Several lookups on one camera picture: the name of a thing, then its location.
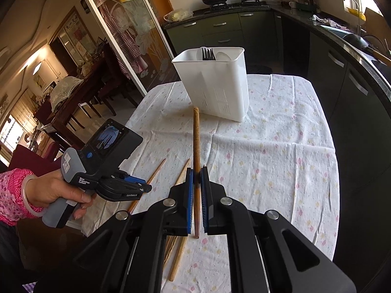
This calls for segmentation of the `person's left hand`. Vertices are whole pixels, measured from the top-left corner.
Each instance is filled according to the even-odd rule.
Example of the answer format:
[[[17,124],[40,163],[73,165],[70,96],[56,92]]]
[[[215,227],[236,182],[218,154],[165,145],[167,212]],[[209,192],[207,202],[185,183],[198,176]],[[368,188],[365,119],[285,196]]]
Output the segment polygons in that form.
[[[25,192],[26,199],[35,207],[47,208],[58,198],[80,203],[80,207],[74,211],[75,220],[86,214],[87,209],[93,204],[97,196],[97,194],[90,196],[79,188],[65,182],[61,170],[47,173],[38,178],[32,178],[26,183]]]

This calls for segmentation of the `pink dotted sleeve forearm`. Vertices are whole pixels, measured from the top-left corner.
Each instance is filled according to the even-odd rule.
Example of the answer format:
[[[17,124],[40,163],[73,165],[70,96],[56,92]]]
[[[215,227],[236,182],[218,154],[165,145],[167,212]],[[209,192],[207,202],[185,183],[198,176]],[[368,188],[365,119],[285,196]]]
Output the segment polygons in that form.
[[[26,197],[26,184],[34,178],[29,169],[1,173],[1,222],[15,226],[19,220],[42,216],[44,208],[32,205]]]

